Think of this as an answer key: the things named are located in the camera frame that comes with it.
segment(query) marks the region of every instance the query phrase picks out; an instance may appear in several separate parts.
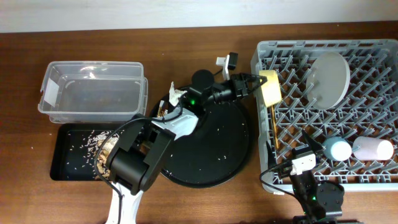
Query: wooden table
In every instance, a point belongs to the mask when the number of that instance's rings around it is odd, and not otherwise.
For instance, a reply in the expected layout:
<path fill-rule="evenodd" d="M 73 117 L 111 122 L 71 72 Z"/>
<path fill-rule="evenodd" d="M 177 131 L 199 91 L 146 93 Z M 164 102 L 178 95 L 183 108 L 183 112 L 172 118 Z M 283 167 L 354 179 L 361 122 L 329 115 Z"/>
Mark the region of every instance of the wooden table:
<path fill-rule="evenodd" d="M 108 216 L 111 189 L 104 183 L 49 176 L 59 125 L 37 103 L 52 61 L 141 62 L 148 112 L 171 81 L 182 86 L 196 70 L 217 71 L 217 56 L 237 52 L 236 71 L 250 72 L 262 40 L 397 38 L 398 22 L 0 34 L 0 223 L 104 223 Z M 246 105 L 256 124 L 255 99 Z M 137 222 L 281 223 L 301 215 L 295 199 L 261 187 L 257 148 L 241 173 L 217 187 L 189 189 L 159 176 L 142 198 Z M 397 223 L 396 200 L 398 192 L 346 193 L 343 219 Z"/>

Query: white backdrop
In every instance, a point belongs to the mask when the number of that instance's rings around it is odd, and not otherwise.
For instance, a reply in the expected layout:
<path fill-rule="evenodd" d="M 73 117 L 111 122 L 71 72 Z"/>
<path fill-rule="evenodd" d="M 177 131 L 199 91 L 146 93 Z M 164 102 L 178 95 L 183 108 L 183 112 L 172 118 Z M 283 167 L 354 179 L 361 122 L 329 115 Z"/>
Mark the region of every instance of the white backdrop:
<path fill-rule="evenodd" d="M 0 32 L 398 20 L 398 0 L 0 0 Z"/>

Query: yellow sponge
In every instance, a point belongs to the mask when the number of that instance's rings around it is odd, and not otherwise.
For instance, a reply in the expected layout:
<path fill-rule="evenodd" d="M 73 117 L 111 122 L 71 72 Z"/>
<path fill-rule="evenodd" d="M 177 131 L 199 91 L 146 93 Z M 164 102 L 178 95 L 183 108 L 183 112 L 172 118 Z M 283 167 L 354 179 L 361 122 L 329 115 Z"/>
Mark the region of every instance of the yellow sponge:
<path fill-rule="evenodd" d="M 278 74 L 275 70 L 262 70 L 260 76 L 267 77 L 267 82 L 261 85 L 262 97 L 266 107 L 270 107 L 282 101 Z"/>

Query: clear plastic container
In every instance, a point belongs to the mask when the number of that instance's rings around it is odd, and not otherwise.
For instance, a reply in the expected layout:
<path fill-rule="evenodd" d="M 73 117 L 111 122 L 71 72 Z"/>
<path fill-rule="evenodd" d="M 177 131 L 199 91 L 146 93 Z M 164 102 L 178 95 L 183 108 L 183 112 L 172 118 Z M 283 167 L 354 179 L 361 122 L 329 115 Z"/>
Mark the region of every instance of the clear plastic container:
<path fill-rule="evenodd" d="M 51 122 L 97 123 L 145 114 L 148 86 L 138 62 L 51 62 L 40 91 Z"/>

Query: plastic grid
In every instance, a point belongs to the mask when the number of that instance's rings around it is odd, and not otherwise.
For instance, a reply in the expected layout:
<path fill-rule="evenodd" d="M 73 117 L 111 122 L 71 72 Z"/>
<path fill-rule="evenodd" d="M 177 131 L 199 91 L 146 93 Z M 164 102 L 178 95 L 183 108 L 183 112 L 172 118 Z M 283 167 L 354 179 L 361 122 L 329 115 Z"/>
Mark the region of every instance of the plastic grid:
<path fill-rule="evenodd" d="M 275 106 L 277 132 L 272 131 L 271 113 L 257 95 L 261 132 L 259 150 L 266 147 L 261 138 L 270 141 L 277 162 L 290 155 L 291 149 L 304 144 L 300 130 L 323 142 L 332 136 L 341 136 L 351 145 L 358 136 L 390 139 L 394 143 L 394 156 L 387 161 L 359 161 L 350 157 L 335 162 L 327 158 L 315 168 L 318 180 L 335 180 L 352 190 L 397 190 L 398 184 L 398 96 L 394 90 L 398 78 L 396 40 L 298 40 L 260 42 L 252 59 L 252 72 L 276 70 L 283 101 Z M 338 52 L 347 60 L 351 80 L 345 98 L 334 108 L 318 110 L 312 107 L 316 99 L 307 99 L 305 81 L 311 74 L 312 63 L 325 52 Z M 279 148 L 275 150 L 277 136 Z M 267 159 L 261 160 L 261 169 L 267 169 Z M 292 187 L 288 179 L 276 174 L 265 181 L 284 190 Z"/>

